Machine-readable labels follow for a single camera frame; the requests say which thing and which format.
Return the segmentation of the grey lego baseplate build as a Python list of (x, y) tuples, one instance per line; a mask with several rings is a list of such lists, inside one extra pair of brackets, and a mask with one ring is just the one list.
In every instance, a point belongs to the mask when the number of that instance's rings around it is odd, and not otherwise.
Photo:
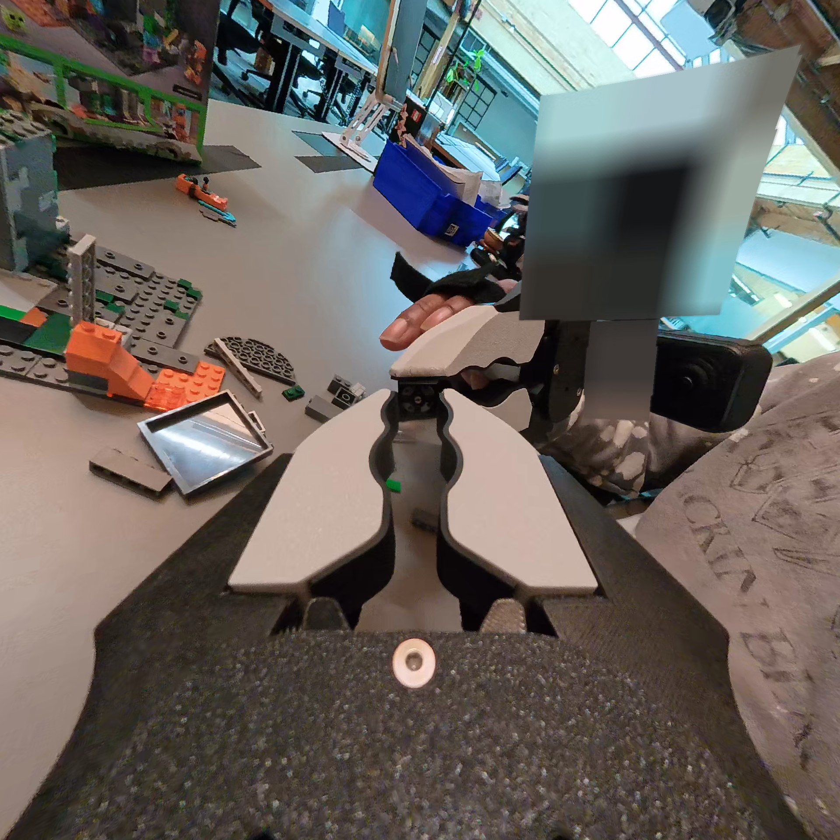
[(163, 369), (193, 374), (201, 361), (176, 346), (203, 294), (93, 236), (72, 237), (59, 214), (55, 151), (49, 131), (2, 110), (2, 378), (143, 406), (68, 372), (71, 331), (82, 321), (120, 331), (154, 380)]

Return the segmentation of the dark grey lego window frame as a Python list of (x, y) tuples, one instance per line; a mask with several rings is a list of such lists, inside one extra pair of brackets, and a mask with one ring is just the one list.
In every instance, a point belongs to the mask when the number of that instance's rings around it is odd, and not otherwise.
[(230, 391), (138, 422), (140, 435), (190, 499), (275, 451), (265, 429)]

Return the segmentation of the blue storage bin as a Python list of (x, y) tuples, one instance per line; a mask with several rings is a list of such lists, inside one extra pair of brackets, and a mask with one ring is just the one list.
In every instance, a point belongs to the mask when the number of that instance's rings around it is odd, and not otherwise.
[(417, 231), (462, 249), (508, 215), (480, 197), (473, 204), (462, 201), (436, 161), (391, 141), (375, 167), (373, 187)]

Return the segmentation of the orange lego plate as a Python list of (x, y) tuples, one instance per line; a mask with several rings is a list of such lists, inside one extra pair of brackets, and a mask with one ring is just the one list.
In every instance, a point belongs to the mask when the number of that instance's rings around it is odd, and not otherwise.
[(193, 374), (163, 369), (154, 380), (143, 406), (158, 412), (169, 412), (214, 396), (222, 389), (225, 369), (207, 362), (198, 362)]

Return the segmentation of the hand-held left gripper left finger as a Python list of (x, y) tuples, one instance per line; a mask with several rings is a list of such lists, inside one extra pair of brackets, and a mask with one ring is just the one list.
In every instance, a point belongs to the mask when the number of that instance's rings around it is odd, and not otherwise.
[(234, 592), (305, 595), (392, 523), (396, 394), (377, 391), (303, 440), (229, 579)]

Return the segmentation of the lego set box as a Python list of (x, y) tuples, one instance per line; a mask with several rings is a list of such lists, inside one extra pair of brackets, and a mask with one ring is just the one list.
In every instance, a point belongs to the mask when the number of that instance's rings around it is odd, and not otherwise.
[(57, 138), (201, 162), (219, 1), (2, 1), (2, 109)]

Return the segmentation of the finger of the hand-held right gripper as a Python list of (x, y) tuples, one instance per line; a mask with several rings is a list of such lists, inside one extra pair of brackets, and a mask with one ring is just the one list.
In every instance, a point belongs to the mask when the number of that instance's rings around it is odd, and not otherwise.
[(394, 362), (394, 381), (442, 381), (499, 360), (530, 362), (543, 338), (545, 321), (519, 316), (453, 316), (417, 338)]
[(532, 362), (497, 361), (486, 369), (470, 367), (455, 375), (454, 388), (474, 403), (501, 403), (522, 388), (532, 401), (540, 395), (540, 378)]

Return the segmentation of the thin light grey lego plate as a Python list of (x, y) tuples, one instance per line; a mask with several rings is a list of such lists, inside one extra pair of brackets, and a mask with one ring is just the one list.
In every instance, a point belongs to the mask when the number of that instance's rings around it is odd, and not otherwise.
[(258, 382), (253, 378), (251, 373), (242, 365), (238, 357), (229, 349), (228, 345), (223, 339), (215, 338), (213, 340), (215, 352), (217, 356), (226, 364), (231, 372), (245, 385), (249, 393), (261, 401), (263, 399), (263, 389)]

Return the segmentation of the small dark grey lego piece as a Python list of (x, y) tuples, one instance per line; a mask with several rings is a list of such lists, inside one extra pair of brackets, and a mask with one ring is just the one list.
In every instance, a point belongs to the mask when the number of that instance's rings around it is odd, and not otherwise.
[(410, 377), (397, 384), (398, 416), (401, 422), (435, 419), (440, 408), (440, 393), (446, 379)]

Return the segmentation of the person's right hand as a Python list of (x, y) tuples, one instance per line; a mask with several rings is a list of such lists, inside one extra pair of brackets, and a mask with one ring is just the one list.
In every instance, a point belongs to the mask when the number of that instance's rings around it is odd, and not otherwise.
[(391, 279), (411, 305), (382, 332), (380, 342), (388, 350), (402, 351), (457, 313), (475, 305), (499, 302), (516, 286), (520, 272), (490, 261), (481, 266), (459, 267), (431, 280), (402, 253), (397, 253)]

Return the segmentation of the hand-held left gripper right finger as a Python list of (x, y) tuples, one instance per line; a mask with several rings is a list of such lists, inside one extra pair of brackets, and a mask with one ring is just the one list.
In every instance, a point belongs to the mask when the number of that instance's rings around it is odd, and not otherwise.
[(536, 449), (457, 391), (440, 402), (444, 587), (465, 603), (594, 594), (598, 581)]

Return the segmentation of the dark grey half-round lego plate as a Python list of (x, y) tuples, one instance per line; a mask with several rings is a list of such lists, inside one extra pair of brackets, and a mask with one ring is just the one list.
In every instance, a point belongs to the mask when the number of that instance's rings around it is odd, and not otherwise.
[(223, 342), (247, 371), (264, 375), (286, 386), (298, 384), (291, 363), (271, 345), (257, 339), (236, 336), (224, 337)]

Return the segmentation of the person's bleached grey clothing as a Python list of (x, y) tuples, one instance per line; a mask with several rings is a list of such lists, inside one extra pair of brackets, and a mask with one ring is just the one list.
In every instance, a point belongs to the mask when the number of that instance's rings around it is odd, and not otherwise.
[(777, 367), (751, 421), (665, 424), (679, 474), (635, 535), (727, 629), (749, 735), (815, 838), (838, 838), (838, 352)]

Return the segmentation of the small orange lego piece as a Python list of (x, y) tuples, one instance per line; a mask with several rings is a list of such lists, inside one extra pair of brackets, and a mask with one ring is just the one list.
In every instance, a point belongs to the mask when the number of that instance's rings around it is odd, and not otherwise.
[(213, 209), (220, 212), (227, 211), (228, 199), (210, 191), (206, 176), (199, 179), (197, 176), (182, 173), (177, 176), (175, 188), (197, 201), (204, 202)]

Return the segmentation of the orange lego slope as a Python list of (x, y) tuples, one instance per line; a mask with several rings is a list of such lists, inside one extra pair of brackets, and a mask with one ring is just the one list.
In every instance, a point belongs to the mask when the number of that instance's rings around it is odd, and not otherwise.
[(73, 328), (65, 360), (68, 372), (104, 380), (108, 396), (144, 403), (154, 384), (153, 376), (123, 347), (121, 332), (93, 322)]

